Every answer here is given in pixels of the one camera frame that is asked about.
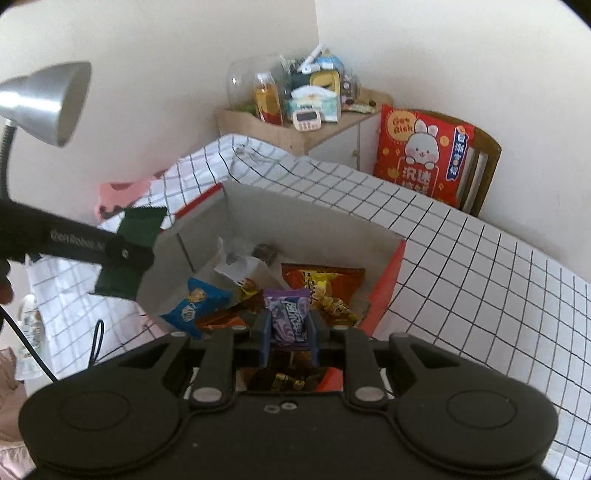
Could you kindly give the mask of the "person's left hand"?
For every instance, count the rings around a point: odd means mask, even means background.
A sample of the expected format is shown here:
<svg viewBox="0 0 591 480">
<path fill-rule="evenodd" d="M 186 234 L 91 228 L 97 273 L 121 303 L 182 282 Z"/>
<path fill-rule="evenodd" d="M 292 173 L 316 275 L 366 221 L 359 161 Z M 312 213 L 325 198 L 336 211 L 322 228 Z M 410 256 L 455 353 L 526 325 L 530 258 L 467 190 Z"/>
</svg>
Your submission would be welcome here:
<svg viewBox="0 0 591 480">
<path fill-rule="evenodd" d="M 0 259 L 0 304 L 8 305 L 14 298 L 14 290 L 9 279 L 11 267 L 6 259 Z"/>
</svg>

